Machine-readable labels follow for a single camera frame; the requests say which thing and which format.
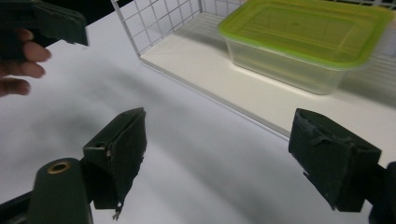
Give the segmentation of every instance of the human hand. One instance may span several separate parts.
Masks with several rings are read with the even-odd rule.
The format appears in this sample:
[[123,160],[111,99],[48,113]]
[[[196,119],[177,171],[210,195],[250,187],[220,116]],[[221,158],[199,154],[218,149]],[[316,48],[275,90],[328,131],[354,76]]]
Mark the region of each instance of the human hand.
[[26,61],[0,61],[0,97],[8,94],[27,95],[30,84],[12,76],[39,78],[45,73],[42,63],[50,58],[50,51],[31,41],[33,34],[25,29],[17,29],[16,34],[23,44]]

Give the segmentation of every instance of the white table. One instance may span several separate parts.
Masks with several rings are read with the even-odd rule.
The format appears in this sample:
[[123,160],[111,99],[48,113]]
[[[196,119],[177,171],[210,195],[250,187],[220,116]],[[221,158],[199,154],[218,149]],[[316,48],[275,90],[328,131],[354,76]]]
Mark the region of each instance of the white table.
[[[47,162],[80,159],[116,115],[145,107],[148,150],[122,223],[365,223],[332,211],[287,151],[288,139],[140,63],[115,14],[88,48],[49,47],[27,97],[0,99],[0,203],[32,189]],[[113,211],[92,210],[94,223]]]

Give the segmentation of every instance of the wire rack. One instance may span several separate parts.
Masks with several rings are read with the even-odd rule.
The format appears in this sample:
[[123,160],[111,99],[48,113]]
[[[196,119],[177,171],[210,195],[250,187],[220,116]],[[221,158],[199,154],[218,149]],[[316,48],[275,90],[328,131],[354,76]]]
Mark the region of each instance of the wire rack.
[[[202,12],[226,17],[247,0],[134,0],[120,7],[110,0],[120,17],[137,56]],[[396,0],[332,0],[366,6],[396,8]]]

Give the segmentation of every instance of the plastic container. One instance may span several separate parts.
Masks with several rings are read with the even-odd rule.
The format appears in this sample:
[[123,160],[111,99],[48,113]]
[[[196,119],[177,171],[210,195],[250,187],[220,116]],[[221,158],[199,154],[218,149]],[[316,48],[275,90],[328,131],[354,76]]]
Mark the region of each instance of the plastic container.
[[390,10],[319,0],[249,0],[219,25],[236,65],[316,94],[370,59]]

